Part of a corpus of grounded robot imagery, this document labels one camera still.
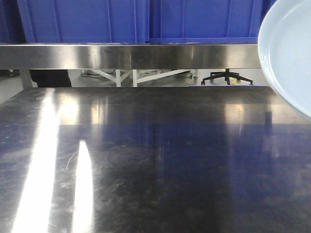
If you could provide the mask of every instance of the floor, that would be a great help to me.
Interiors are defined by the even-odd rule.
[[[201,85],[201,80],[208,77],[210,72],[221,71],[219,69],[202,69],[198,71],[198,78],[191,78],[190,73],[181,73],[172,75],[159,80],[148,81],[139,83],[139,87],[170,87],[170,86],[193,86]],[[232,69],[233,72],[238,72],[240,75],[250,78],[254,81],[254,85],[269,86],[261,69]],[[12,96],[16,95],[23,90],[21,79],[19,76],[9,78],[9,73],[4,70],[0,70],[0,103],[8,100]],[[80,70],[70,70],[69,76],[73,87],[113,87],[115,84],[106,79],[96,79],[91,77],[82,77]],[[231,81],[232,85],[248,85],[247,82],[242,81],[237,83],[234,79]],[[132,80],[127,78],[122,82],[122,86],[131,87],[133,85]],[[207,82],[206,85],[226,85],[224,78],[216,79],[213,83]]]

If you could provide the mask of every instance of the black object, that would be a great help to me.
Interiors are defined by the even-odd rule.
[[[231,85],[230,77],[235,78],[237,80],[244,80],[244,81],[250,82],[250,85],[253,85],[253,80],[244,78],[240,76],[239,73],[230,72],[230,69],[225,69],[225,72],[211,72],[209,77],[203,78],[201,82],[201,86],[205,85],[206,80],[210,80],[211,82],[213,82],[214,79],[222,78],[222,77],[225,78],[228,85]]]
[[[34,69],[30,70],[31,79],[38,87],[71,87],[71,81],[66,69]]]

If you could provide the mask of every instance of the black chair leg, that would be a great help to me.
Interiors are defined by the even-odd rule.
[[[202,86],[205,85],[205,81],[207,81],[207,80],[222,78],[222,77],[224,77],[224,76],[225,76],[225,72],[221,72],[221,73],[218,73],[218,74],[216,74],[216,75],[212,75],[212,76],[210,76],[210,77],[203,78],[203,79],[202,79],[202,82],[201,82],[201,85],[202,85]]]
[[[240,75],[236,75],[234,73],[231,74],[231,77],[235,78],[237,80],[243,80],[243,81],[246,81],[246,82],[250,82],[250,85],[253,85],[253,80],[251,80],[251,79],[244,78],[244,77],[242,77]]]

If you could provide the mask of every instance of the stainless steel table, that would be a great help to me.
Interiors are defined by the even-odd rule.
[[[2,233],[311,231],[311,125],[268,87],[23,91]]]

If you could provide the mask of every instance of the scratch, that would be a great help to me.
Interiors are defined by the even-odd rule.
[[[68,165],[69,165],[69,162],[71,161],[71,159],[73,158],[73,156],[76,154],[76,152],[75,153],[73,153],[73,155],[70,157],[70,159],[68,160],[68,163],[67,163],[67,166],[66,166],[66,170],[68,171]]]

